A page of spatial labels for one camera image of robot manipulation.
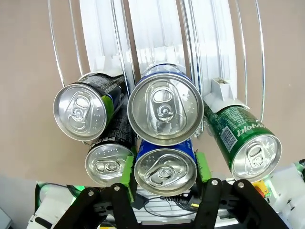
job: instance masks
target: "blue can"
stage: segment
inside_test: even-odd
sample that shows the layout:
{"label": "blue can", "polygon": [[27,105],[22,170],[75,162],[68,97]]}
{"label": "blue can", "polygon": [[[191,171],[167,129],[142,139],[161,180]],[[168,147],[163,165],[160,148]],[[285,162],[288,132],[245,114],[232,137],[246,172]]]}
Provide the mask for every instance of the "blue can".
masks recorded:
{"label": "blue can", "polygon": [[156,195],[174,196],[185,192],[197,177],[191,140],[174,146],[156,146],[143,140],[134,176],[142,188]]}
{"label": "blue can", "polygon": [[182,67],[179,67],[178,65],[171,63],[160,63],[146,69],[146,71],[142,75],[141,80],[143,80],[147,76],[152,76],[154,74],[161,74],[161,73],[174,73],[179,76],[183,76],[189,80],[186,74],[182,71]]}
{"label": "blue can", "polygon": [[190,138],[203,120],[203,101],[195,85],[175,64],[150,67],[132,91],[127,115],[145,141],[174,146]]}

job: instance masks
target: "pepsi can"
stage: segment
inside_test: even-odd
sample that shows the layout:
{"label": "pepsi can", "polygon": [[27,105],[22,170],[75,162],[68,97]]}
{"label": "pepsi can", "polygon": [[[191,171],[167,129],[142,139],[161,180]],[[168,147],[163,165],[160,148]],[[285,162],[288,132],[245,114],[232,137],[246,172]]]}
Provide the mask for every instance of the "pepsi can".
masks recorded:
{"label": "pepsi can", "polygon": [[174,146],[156,146],[143,140],[134,176],[142,188],[156,195],[175,196],[185,192],[197,177],[191,140]]}

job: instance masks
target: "can rim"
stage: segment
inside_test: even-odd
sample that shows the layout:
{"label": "can rim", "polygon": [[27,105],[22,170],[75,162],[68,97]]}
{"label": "can rim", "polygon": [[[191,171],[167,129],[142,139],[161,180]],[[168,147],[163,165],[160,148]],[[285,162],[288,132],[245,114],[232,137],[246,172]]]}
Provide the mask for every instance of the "can rim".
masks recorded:
{"label": "can rim", "polygon": [[[70,88],[76,87],[76,86],[81,87],[83,89],[86,89],[86,90],[90,91],[91,93],[93,93],[99,99],[99,101],[101,103],[101,107],[102,107],[103,115],[105,116],[105,119],[103,121],[103,124],[101,125],[101,130],[94,135],[84,137],[82,135],[74,134],[65,127],[65,125],[62,123],[62,121],[60,119],[60,116],[59,116],[60,97],[65,91],[67,91]],[[77,140],[77,141],[92,141],[92,140],[96,139],[98,136],[101,135],[101,133],[104,131],[104,129],[106,127],[107,112],[105,110],[106,110],[106,107],[105,107],[104,102],[102,101],[101,96],[95,90],[93,90],[91,87],[89,87],[89,86],[87,86],[83,83],[72,83],[72,84],[69,84],[69,85],[63,87],[57,93],[57,95],[55,96],[54,102],[53,102],[53,115],[54,115],[54,118],[55,118],[55,121],[56,121],[58,127],[61,129],[62,132],[64,132],[65,135],[67,135],[68,137],[70,137],[74,140]]]}
{"label": "can rim", "polygon": [[[233,165],[234,165],[234,162],[235,162],[235,159],[236,159],[236,156],[237,154],[240,153],[240,150],[246,145],[248,144],[250,141],[252,141],[254,138],[256,137],[259,137],[259,136],[268,136],[268,137],[272,137],[276,140],[276,142],[278,143],[278,152],[276,153],[275,155],[275,158],[274,160],[271,162],[271,164],[268,166],[268,168],[266,170],[264,170],[262,173],[258,174],[257,176],[255,177],[252,177],[252,178],[244,178],[244,177],[240,177],[238,176],[235,172],[234,172],[234,169],[233,169]],[[270,173],[272,173],[274,171],[274,169],[276,168],[276,166],[278,165],[280,159],[281,159],[281,155],[282,155],[282,143],[281,141],[278,139],[278,137],[276,137],[275,135],[271,135],[271,134],[261,134],[261,135],[256,135],[256,136],[253,136],[252,138],[249,139],[248,142],[245,142],[239,149],[239,151],[235,154],[233,160],[232,160],[232,164],[231,164],[231,173],[232,173],[232,176],[235,180],[239,180],[239,179],[246,179],[248,181],[250,181],[251,183],[253,182],[256,182],[256,181],[259,181],[261,179],[263,179],[264,177],[268,176]]]}
{"label": "can rim", "polygon": [[126,150],[126,152],[129,152],[130,154],[129,155],[133,155],[133,152],[131,151],[131,149],[125,147],[125,146],[122,146],[122,145],[119,145],[119,144],[112,144],[112,143],[108,143],[108,144],[103,144],[103,145],[99,145],[99,146],[94,146],[92,147],[92,149],[89,150],[87,156],[86,156],[86,159],[85,159],[85,169],[86,169],[86,172],[88,174],[88,176],[97,184],[101,185],[102,187],[106,187],[107,186],[107,183],[108,182],[104,182],[102,181],[101,179],[96,179],[96,177],[92,176],[93,173],[90,173],[92,172],[91,170],[89,170],[87,164],[88,164],[88,158],[89,158],[89,155],[91,155],[95,150],[97,149],[100,149],[100,148],[103,148],[105,146],[114,146],[114,147],[117,147],[117,148],[121,148],[123,150]]}
{"label": "can rim", "polygon": [[169,150],[169,151],[179,153],[180,155],[183,154],[184,156],[187,156],[188,159],[191,161],[192,166],[193,166],[193,174],[192,174],[191,178],[187,181],[187,183],[185,183],[183,186],[179,187],[178,189],[174,189],[174,190],[171,190],[171,191],[158,190],[158,189],[155,189],[152,186],[148,185],[147,183],[145,183],[141,179],[141,177],[138,173],[138,170],[137,170],[137,165],[139,164],[140,161],[143,160],[144,157],[139,158],[134,165],[134,178],[137,181],[138,185],[141,188],[145,189],[146,191],[148,191],[152,194],[155,194],[155,195],[170,197],[170,196],[179,195],[179,194],[185,192],[186,190],[189,190],[194,185],[194,183],[196,181],[196,178],[197,178],[197,165],[196,165],[196,162],[187,153],[185,153],[181,150],[177,150],[177,149],[170,149],[170,148],[155,149],[155,150],[152,150],[152,151],[149,151],[149,152],[145,153],[144,155],[148,156],[148,155],[150,155],[154,152],[162,151],[162,150],[165,150],[165,149]]}
{"label": "can rim", "polygon": [[[190,127],[190,129],[185,132],[183,135],[175,137],[175,138],[171,138],[171,139],[162,139],[162,138],[156,138],[156,137],[152,137],[150,136],[148,133],[144,132],[139,125],[137,125],[135,118],[132,115],[132,105],[135,99],[136,94],[139,92],[139,90],[146,85],[147,83],[151,82],[152,80],[156,80],[159,78],[164,78],[164,76],[170,76],[172,79],[178,80],[182,83],[184,83],[194,94],[197,104],[198,104],[198,118],[196,120],[196,122],[193,123],[193,125]],[[178,74],[174,74],[174,73],[153,73],[151,75],[146,76],[147,78],[142,79],[140,82],[138,82],[138,84],[136,85],[136,87],[134,88],[134,90],[132,91],[129,100],[128,100],[128,104],[127,104],[127,116],[130,122],[131,127],[133,128],[133,130],[145,141],[152,143],[154,145],[157,146],[174,146],[176,144],[179,144],[185,140],[187,140],[188,138],[190,138],[192,135],[195,134],[195,132],[198,130],[201,121],[203,121],[203,115],[204,115],[204,108],[203,108],[203,100],[202,97],[200,95],[200,93],[198,92],[197,88],[195,87],[195,85],[193,85],[193,83],[183,77],[180,76]]]}

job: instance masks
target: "green can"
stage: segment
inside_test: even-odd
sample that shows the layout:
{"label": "green can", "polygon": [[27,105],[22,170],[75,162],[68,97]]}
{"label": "green can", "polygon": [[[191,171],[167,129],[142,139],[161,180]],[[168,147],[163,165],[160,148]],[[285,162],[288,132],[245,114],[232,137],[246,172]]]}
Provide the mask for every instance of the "green can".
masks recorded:
{"label": "green can", "polygon": [[278,164],[279,139],[242,106],[229,106],[213,113],[204,103],[209,128],[236,180],[256,182]]}

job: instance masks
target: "aluminum can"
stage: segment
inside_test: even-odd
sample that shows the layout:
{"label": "aluminum can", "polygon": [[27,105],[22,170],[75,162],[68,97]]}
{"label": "aluminum can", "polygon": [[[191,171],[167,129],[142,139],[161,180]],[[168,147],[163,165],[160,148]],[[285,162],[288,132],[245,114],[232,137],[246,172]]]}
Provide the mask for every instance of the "aluminum can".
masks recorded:
{"label": "aluminum can", "polygon": [[195,85],[174,64],[149,68],[130,95],[128,118],[145,141],[173,146],[190,138],[203,119]]}
{"label": "aluminum can", "polygon": [[175,196],[185,192],[193,186],[197,177],[191,140],[166,147],[143,140],[134,176],[142,188],[156,195]]}
{"label": "aluminum can", "polygon": [[62,88],[54,100],[60,129],[79,141],[98,138],[126,97],[123,76],[97,73]]}
{"label": "aluminum can", "polygon": [[229,106],[213,113],[204,103],[204,114],[234,179],[256,182],[278,164],[279,139],[242,106]]}
{"label": "aluminum can", "polygon": [[92,144],[85,160],[88,175],[103,187],[120,182],[127,156],[136,154],[136,134],[126,112],[123,106]]}

